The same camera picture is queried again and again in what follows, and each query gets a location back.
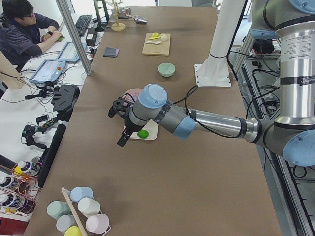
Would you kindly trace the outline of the mint green bowl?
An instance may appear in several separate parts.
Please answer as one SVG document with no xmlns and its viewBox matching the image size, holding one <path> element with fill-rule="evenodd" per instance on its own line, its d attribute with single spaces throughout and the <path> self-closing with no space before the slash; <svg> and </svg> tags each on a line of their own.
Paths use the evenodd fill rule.
<svg viewBox="0 0 315 236">
<path fill-rule="evenodd" d="M 163 77 L 171 77 L 175 73 L 175 65 L 165 62 L 158 66 L 158 72 Z"/>
</svg>

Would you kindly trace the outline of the white ceramic spoon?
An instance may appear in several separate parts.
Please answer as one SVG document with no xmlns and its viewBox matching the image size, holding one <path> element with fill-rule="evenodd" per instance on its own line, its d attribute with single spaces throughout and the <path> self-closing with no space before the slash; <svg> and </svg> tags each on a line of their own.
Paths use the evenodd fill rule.
<svg viewBox="0 0 315 236">
<path fill-rule="evenodd" d="M 145 44 L 148 44 L 148 45 L 159 45 L 161 44 L 162 41 L 146 41 Z"/>
</svg>

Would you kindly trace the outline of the yellow plastic spoon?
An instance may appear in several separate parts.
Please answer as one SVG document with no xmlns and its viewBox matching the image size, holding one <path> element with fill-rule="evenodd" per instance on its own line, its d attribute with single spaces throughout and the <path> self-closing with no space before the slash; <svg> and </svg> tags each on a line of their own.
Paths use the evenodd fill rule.
<svg viewBox="0 0 315 236">
<path fill-rule="evenodd" d="M 161 36 L 158 37 L 150 37 L 149 40 L 161 39 Z"/>
</svg>

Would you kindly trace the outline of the green lime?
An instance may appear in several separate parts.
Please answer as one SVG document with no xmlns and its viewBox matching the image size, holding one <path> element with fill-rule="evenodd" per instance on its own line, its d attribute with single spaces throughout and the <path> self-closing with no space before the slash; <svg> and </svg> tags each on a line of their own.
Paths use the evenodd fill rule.
<svg viewBox="0 0 315 236">
<path fill-rule="evenodd" d="M 138 136 L 139 138 L 141 138 L 141 139 L 147 138 L 147 137 L 149 136 L 149 134 L 150 134 L 150 133 L 149 133 L 147 130 L 145 130 L 145 129 L 142 129 L 142 130 L 140 130 L 140 131 L 137 132 L 137 136 Z"/>
</svg>

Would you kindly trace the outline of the folded grey cloth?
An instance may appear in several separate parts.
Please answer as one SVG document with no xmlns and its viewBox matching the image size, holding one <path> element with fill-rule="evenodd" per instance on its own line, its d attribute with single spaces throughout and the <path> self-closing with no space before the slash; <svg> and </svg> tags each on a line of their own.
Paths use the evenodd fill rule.
<svg viewBox="0 0 315 236">
<path fill-rule="evenodd" d="M 103 53 L 104 57 L 115 58 L 120 52 L 120 48 L 106 47 Z"/>
</svg>

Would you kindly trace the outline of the bamboo cutting board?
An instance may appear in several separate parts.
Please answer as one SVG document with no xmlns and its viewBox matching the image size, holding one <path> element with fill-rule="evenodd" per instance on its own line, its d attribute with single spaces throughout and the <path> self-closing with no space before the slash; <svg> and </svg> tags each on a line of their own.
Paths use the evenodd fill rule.
<svg viewBox="0 0 315 236">
<path fill-rule="evenodd" d="M 149 38 L 153 33 L 146 33 L 145 42 L 150 41 Z M 148 45 L 143 44 L 142 54 L 147 56 L 169 56 L 170 54 L 170 41 L 171 41 L 171 34 L 163 33 L 167 36 L 167 41 L 162 41 L 159 45 Z"/>
</svg>

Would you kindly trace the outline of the light blue mug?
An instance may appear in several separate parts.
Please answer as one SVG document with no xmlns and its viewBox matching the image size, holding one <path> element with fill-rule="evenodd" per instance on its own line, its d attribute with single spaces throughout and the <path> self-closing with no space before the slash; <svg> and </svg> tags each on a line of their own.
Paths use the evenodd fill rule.
<svg viewBox="0 0 315 236">
<path fill-rule="evenodd" d="M 74 187 L 70 192 L 70 199 L 74 202 L 79 202 L 82 198 L 90 198 L 94 197 L 93 191 L 89 187 Z"/>
</svg>

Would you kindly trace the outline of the blue teach pendant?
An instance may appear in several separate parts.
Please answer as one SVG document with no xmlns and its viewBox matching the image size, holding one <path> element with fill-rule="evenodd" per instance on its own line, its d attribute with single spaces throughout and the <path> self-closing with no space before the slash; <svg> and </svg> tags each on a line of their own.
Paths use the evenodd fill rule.
<svg viewBox="0 0 315 236">
<path fill-rule="evenodd" d="M 66 42 L 59 54 L 57 60 L 64 60 L 67 63 L 75 63 L 80 58 L 73 42 Z"/>
<path fill-rule="evenodd" d="M 55 82 L 62 74 L 65 66 L 65 60 L 45 59 L 29 81 L 35 84 L 43 84 L 47 81 Z"/>
</svg>

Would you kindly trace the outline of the white mug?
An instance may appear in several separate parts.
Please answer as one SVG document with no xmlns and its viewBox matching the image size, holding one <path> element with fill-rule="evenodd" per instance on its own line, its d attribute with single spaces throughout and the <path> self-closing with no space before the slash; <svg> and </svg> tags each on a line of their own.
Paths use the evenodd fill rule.
<svg viewBox="0 0 315 236">
<path fill-rule="evenodd" d="M 100 203 L 94 199 L 84 197 L 78 202 L 78 210 L 87 218 L 100 212 Z"/>
</svg>

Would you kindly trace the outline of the wooden mug tree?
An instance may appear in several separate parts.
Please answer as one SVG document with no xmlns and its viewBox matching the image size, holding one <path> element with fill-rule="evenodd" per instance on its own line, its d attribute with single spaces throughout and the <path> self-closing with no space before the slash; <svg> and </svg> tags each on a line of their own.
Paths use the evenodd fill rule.
<svg viewBox="0 0 315 236">
<path fill-rule="evenodd" d="M 115 0 L 112 0 L 115 23 L 112 24 L 111 29 L 116 32 L 123 31 L 126 28 L 125 24 L 120 23 L 119 18 L 118 18 L 118 14 L 119 14 L 118 4 L 120 3 L 121 2 L 116 2 Z"/>
</svg>

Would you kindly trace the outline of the mint green mug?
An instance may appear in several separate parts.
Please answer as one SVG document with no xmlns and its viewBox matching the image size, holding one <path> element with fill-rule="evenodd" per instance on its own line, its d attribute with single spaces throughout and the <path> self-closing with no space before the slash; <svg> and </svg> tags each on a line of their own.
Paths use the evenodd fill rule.
<svg viewBox="0 0 315 236">
<path fill-rule="evenodd" d="M 47 206 L 47 214 L 58 220 L 61 216 L 70 214 L 70 208 L 67 202 L 52 201 Z"/>
</svg>

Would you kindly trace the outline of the grey mug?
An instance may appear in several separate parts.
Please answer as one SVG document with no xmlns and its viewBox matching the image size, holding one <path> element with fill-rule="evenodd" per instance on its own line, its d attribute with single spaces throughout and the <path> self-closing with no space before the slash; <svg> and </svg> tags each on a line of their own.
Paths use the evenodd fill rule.
<svg viewBox="0 0 315 236">
<path fill-rule="evenodd" d="M 57 230 L 63 234 L 71 226 L 76 226 L 76 221 L 73 215 L 63 215 L 56 222 Z"/>
</svg>

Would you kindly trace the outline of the yellow mug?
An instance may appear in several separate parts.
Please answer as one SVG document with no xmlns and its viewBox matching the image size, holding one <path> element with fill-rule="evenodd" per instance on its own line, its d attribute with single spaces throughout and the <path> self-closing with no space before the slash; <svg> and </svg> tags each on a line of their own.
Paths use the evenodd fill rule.
<svg viewBox="0 0 315 236">
<path fill-rule="evenodd" d="M 64 236 L 82 236 L 82 233 L 78 226 L 71 226 L 66 230 Z"/>
</svg>

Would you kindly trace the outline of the seated person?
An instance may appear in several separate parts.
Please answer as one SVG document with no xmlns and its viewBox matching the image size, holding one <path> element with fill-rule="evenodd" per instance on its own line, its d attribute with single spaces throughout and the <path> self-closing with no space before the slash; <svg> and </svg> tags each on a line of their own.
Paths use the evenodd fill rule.
<svg viewBox="0 0 315 236">
<path fill-rule="evenodd" d="M 4 0 L 2 7 L 10 25 L 0 30 L 0 51 L 18 72 L 63 37 L 58 22 L 34 12 L 27 0 Z"/>
</svg>

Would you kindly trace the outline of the aluminium frame post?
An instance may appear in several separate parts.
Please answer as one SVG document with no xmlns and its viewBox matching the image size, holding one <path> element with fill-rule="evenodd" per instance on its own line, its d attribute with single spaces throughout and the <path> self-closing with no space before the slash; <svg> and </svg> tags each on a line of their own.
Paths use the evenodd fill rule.
<svg viewBox="0 0 315 236">
<path fill-rule="evenodd" d="M 73 21 L 73 18 L 71 16 L 70 11 L 69 11 L 67 1 L 66 0 L 56 0 L 56 4 L 57 4 L 58 9 L 62 15 L 62 18 L 64 20 L 66 27 L 67 27 L 68 33 L 72 39 L 72 42 L 75 46 L 75 49 L 78 53 L 79 59 L 82 63 L 82 66 L 83 66 L 86 74 L 90 75 L 92 72 L 92 68 L 91 68 L 89 60 L 87 59 L 87 55 L 86 55 L 85 50 L 83 48 L 81 38 L 77 32 L 77 29 L 75 27 L 75 23 Z"/>
</svg>

